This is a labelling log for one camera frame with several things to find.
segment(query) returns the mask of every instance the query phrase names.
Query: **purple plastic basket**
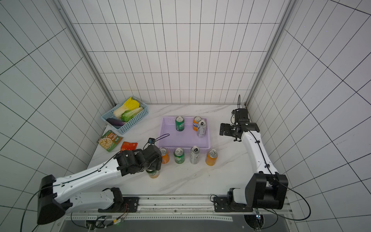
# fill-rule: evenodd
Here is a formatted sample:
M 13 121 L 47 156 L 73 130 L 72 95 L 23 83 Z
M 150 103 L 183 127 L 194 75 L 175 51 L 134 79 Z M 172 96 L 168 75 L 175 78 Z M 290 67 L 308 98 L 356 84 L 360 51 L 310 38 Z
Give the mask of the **purple plastic basket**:
M 191 147 L 198 146 L 201 154 L 206 154 L 211 147 L 210 143 L 210 129 L 207 126 L 206 135 L 203 138 L 197 136 L 197 132 L 193 130 L 193 118 L 194 117 L 183 117 L 184 118 L 184 130 L 177 131 L 175 127 L 176 116 L 163 117 L 161 122 L 160 135 L 170 134 L 170 136 L 158 141 L 158 147 L 165 147 L 169 150 L 169 154 L 172 154 L 177 147 L 184 149 L 186 154 L 191 153 Z M 202 118 L 206 121 L 206 125 L 209 124 L 207 118 Z

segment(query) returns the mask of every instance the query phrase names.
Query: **soda can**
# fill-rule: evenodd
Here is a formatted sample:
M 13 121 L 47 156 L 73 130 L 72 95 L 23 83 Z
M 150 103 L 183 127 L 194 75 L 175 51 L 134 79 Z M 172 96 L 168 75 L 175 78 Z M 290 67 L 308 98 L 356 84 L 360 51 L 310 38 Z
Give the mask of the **soda can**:
M 158 175 L 160 175 L 160 170 L 151 170 L 151 169 L 146 169 L 145 170 L 148 175 L 152 178 L 152 179 L 155 179 L 158 177 Z
M 162 156 L 162 163 L 163 164 L 168 163 L 169 160 L 170 160 L 169 151 L 166 148 L 162 147 L 162 148 L 160 148 L 160 152 L 161 152 L 161 156 Z
M 176 126 L 177 131 L 184 130 L 184 118 L 182 116 L 178 116 L 175 119 L 175 126 Z
M 198 146 L 193 146 L 191 148 L 191 164 L 197 164 L 200 160 L 200 148 Z
M 197 127 L 197 135 L 198 135 L 198 137 L 202 138 L 202 137 L 205 136 L 205 134 L 206 134 L 206 127 L 207 127 L 207 125 L 206 125 L 206 121 L 205 120 L 202 119 L 202 120 L 200 120 L 198 122 L 198 127 Z
M 193 119 L 193 130 L 197 131 L 198 122 L 199 122 L 201 119 L 202 119 L 202 118 L 199 117 L 199 116 L 196 116 L 196 117 Z
M 210 151 L 207 152 L 206 164 L 209 166 L 214 165 L 217 158 L 218 158 L 218 153 L 216 152 L 216 150 L 211 149 Z
M 184 162 L 185 160 L 185 157 L 184 157 L 184 150 L 183 148 L 181 147 L 178 147 L 174 150 L 174 158 L 175 158 L 175 162 L 177 164 L 181 164 Z

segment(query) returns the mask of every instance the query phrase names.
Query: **green food box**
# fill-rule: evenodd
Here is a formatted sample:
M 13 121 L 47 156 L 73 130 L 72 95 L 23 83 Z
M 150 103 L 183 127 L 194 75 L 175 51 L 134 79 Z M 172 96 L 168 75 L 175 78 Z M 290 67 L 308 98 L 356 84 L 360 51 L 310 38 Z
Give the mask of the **green food box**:
M 121 139 L 122 137 L 116 135 L 111 130 L 108 130 L 102 137 L 100 137 L 100 139 L 98 139 L 98 143 L 109 152 L 117 146 Z

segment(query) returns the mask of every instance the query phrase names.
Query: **red snack package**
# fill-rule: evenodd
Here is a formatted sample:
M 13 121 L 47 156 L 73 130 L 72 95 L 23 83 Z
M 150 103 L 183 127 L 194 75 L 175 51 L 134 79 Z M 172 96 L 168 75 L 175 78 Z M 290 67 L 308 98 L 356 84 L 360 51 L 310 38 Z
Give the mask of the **red snack package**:
M 138 143 L 123 142 L 121 145 L 121 151 L 129 150 L 133 151 L 137 148 Z

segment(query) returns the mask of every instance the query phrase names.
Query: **white tiled wall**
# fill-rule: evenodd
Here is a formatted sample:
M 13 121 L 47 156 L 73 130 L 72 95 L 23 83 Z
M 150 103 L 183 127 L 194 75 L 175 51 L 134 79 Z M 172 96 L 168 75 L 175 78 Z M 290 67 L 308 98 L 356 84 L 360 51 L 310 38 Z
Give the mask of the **white tiled wall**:
M 86 168 L 110 105 L 51 0 L 0 1 L 0 41 L 0 231 L 18 231 L 42 177 Z M 34 197 L 24 231 L 36 216 Z
M 288 0 L 61 0 L 116 102 L 246 100 Z
M 299 0 L 248 106 L 300 232 L 370 230 L 370 6 Z

